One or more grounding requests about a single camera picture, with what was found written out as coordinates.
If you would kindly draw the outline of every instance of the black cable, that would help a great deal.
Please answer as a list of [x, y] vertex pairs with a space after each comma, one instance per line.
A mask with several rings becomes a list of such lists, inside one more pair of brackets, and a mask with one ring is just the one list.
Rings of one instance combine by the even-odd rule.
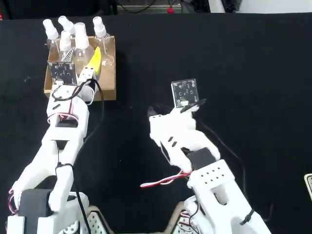
[[243, 190], [243, 194], [245, 196], [245, 198], [248, 200], [248, 196], [247, 196], [247, 190], [246, 190], [246, 171], [245, 171], [245, 166], [243, 161], [240, 159], [240, 157], [237, 156], [236, 153], [234, 153], [234, 151], [228, 147], [224, 141], [218, 136], [217, 133], [214, 132], [214, 130], [212, 130], [210, 127], [208, 127], [206, 124], [204, 124], [201, 120], [198, 120], [198, 122], [209, 132], [211, 132], [215, 138], [223, 145], [223, 147], [228, 150], [240, 163], [241, 167], [242, 167], [242, 171], [243, 171], [243, 176], [242, 176], [242, 190]]
[[199, 202], [198, 202], [198, 200], [197, 200], [197, 202], [196, 202], [196, 204], [197, 204], [197, 209], [196, 209], [196, 211], [190, 216], [190, 218], [189, 218], [189, 225], [190, 225], [190, 227], [194, 230], [194, 232], [196, 232], [197, 234], [199, 234], [199, 231], [198, 230], [196, 230], [193, 226], [192, 226], [192, 224], [191, 224], [191, 219], [194, 217], [194, 215], [195, 214], [197, 214], [197, 212], [199, 211]]
[[172, 4], [170, 3], [170, 0], [168, 0], [168, 5], [170, 6], [170, 8], [173, 7], [173, 5], [175, 4], [176, 0], [173, 0]]
[[[84, 146], [86, 145], [86, 143], [88, 142], [88, 140], [94, 135], [94, 133], [98, 130], [98, 128], [100, 127], [100, 125], [102, 124], [103, 122], [103, 119], [104, 119], [104, 96], [103, 96], [103, 92], [102, 92], [102, 89], [101, 89], [101, 86], [100, 84], [98, 83], [98, 81], [96, 79], [87, 79], [85, 82], [83, 82], [79, 88], [77, 89], [77, 91], [72, 95], [70, 96], [70, 99], [76, 97], [79, 92], [82, 90], [82, 87], [85, 85], [85, 83], [87, 82], [94, 82], [96, 85], [97, 85], [97, 88], [98, 88], [98, 91], [101, 95], [101, 102], [102, 102], [102, 110], [101, 110], [101, 118], [100, 118], [100, 121], [98, 122], [97, 126], [92, 130], [92, 132], [87, 136], [87, 138], [85, 139], [85, 141], [83, 142], [80, 150], [78, 151], [77, 153], [77, 156], [76, 156], [76, 159], [78, 158], [78, 156], [80, 155], [82, 149], [84, 148]], [[65, 101], [67, 100], [68, 98], [64, 98], [64, 99], [61, 99], [61, 98], [58, 98], [59, 101]], [[58, 164], [55, 168], [55, 170], [59, 167], [63, 167], [63, 166], [70, 166], [73, 170], [73, 175], [74, 175], [74, 167], [72, 164], [70, 163], [65, 163], [65, 164], [61, 164], [61, 162], [59, 161], [59, 150], [58, 150]], [[73, 181], [73, 186], [74, 186], [74, 189], [76, 190], [76, 196], [77, 196], [77, 199], [78, 199], [78, 203], [79, 203], [79, 206], [80, 206], [80, 209], [81, 209], [81, 212], [82, 212], [82, 216], [83, 216], [83, 219], [84, 219], [84, 222], [86, 223], [86, 226], [87, 226], [87, 229], [88, 229], [88, 232], [89, 234], [91, 234], [91, 229], [90, 229], [90, 226], [89, 226], [89, 223], [88, 223], [88, 219], [87, 219], [87, 215], [86, 215], [86, 212], [83, 208], [83, 205], [82, 205], [82, 202], [81, 202], [81, 197], [80, 197], [80, 194], [79, 194], [79, 188], [78, 188], [78, 185], [75, 181], [75, 177], [74, 177], [74, 181]]]
[[54, 93], [55, 93], [57, 90], [59, 90], [60, 87], [62, 87], [61, 85], [60, 85], [58, 88], [56, 88], [56, 89], [53, 91], [53, 93], [52, 93], [51, 95], [52, 95], [52, 97], [53, 97], [56, 101], [68, 101], [68, 100], [71, 100], [71, 99], [73, 99], [74, 97], [76, 97], [76, 96], [82, 91], [83, 86], [84, 86], [87, 82], [92, 81], [92, 80], [95, 80], [95, 79], [87, 79], [85, 82], [81, 83], [81, 85], [79, 86], [79, 88], [78, 88], [70, 97], [62, 98], [62, 97], [56, 97], [56, 96], [54, 95]]
[[90, 229], [90, 225], [88, 223], [88, 218], [87, 218], [87, 214], [86, 214], [86, 211], [84, 210], [83, 208], [83, 204], [82, 204], [82, 201], [81, 201], [81, 197], [80, 197], [80, 194], [79, 194], [79, 188], [78, 188], [78, 185], [75, 181], [75, 176], [74, 176], [74, 167], [72, 164], [70, 163], [65, 163], [65, 164], [61, 164], [60, 162], [58, 162], [58, 165], [57, 167], [55, 168], [55, 170], [57, 168], [60, 168], [60, 167], [65, 167], [65, 166], [70, 166], [73, 170], [73, 186], [74, 186], [74, 189], [76, 190], [75, 193], [76, 193], [76, 196], [77, 196], [77, 199], [78, 199], [78, 203], [79, 203], [79, 206], [80, 206], [80, 209], [81, 209], [81, 212], [82, 212], [82, 216], [83, 216], [83, 220], [84, 222], [86, 223], [86, 226], [87, 226], [87, 229], [88, 229], [88, 233], [91, 234], [91, 229]]
[[124, 7], [122, 4], [120, 4], [118, 1], [116, 1], [117, 5], [121, 6], [126, 12], [131, 13], [131, 14], [137, 14], [137, 13], [140, 13], [142, 11], [145, 11], [148, 8], [150, 8], [152, 5], [154, 5], [155, 2], [156, 2], [156, 0], [152, 0], [150, 4], [148, 4], [146, 7], [142, 8], [138, 11], [129, 11], [129, 9], [127, 7]]
[[[228, 150], [240, 163], [241, 167], [242, 167], [242, 171], [243, 171], [243, 178], [242, 178], [242, 183], [243, 183], [243, 187], [242, 187], [242, 192], [246, 198], [246, 200], [248, 201], [248, 196], [247, 196], [247, 189], [246, 189], [246, 171], [245, 171], [245, 166], [244, 166], [244, 163], [243, 161], [240, 159], [240, 157], [237, 156], [236, 153], [234, 153], [234, 151], [228, 147], [224, 141], [217, 135], [217, 133], [215, 133], [209, 126], [207, 126], [206, 124], [204, 124], [201, 120], [197, 120], [206, 130], [208, 130], [209, 132], [211, 132], [215, 138], [223, 145], [223, 147]], [[263, 221], [264, 222], [269, 222], [271, 217], [272, 217], [272, 214], [273, 214], [273, 208], [274, 208], [274, 204], [272, 203], [270, 205], [270, 212], [269, 212], [269, 216], [267, 218], [263, 218]], [[246, 220], [249, 218], [249, 216], [252, 216], [252, 214], [254, 213], [253, 210], [251, 210], [251, 212], [246, 216]]]

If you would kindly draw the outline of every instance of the red object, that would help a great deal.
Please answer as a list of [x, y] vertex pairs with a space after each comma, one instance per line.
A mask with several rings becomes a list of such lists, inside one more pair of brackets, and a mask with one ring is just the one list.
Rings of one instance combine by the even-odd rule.
[[170, 8], [167, 9], [167, 13], [168, 13], [168, 14], [173, 14], [173, 13], [174, 13], [174, 10], [170, 7]]

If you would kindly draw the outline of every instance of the yellow object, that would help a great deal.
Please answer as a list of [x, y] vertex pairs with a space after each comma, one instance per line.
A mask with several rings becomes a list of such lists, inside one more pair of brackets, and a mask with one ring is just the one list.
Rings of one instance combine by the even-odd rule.
[[95, 70], [96, 76], [100, 73], [101, 71], [101, 50], [99, 47], [97, 47], [94, 51], [94, 55], [91, 58], [90, 62], [88, 63], [88, 67], [93, 67]]

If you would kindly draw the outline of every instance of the black cloth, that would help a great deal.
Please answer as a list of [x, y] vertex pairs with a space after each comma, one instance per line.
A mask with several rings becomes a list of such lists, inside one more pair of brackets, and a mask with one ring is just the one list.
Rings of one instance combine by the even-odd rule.
[[[92, 19], [80, 20], [93, 35]], [[192, 195], [184, 179], [139, 185], [177, 172], [149, 138], [148, 107], [172, 107], [171, 81], [196, 78], [200, 98], [207, 99], [196, 118], [245, 163], [251, 206], [265, 218], [274, 203], [273, 234], [311, 233], [303, 176], [312, 172], [312, 14], [131, 15], [104, 22], [116, 36], [117, 101], [105, 103], [103, 126], [75, 167], [82, 192], [112, 229], [163, 231], [176, 204]], [[41, 20], [0, 22], [3, 224], [7, 191], [48, 128], [44, 41]], [[99, 115], [100, 103], [92, 104], [88, 132]], [[241, 186], [240, 164], [211, 139]]]

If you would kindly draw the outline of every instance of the white wall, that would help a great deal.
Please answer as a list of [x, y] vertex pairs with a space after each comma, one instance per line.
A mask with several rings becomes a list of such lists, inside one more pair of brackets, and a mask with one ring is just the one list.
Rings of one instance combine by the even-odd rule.
[[243, 0], [239, 13], [312, 12], [312, 0]]

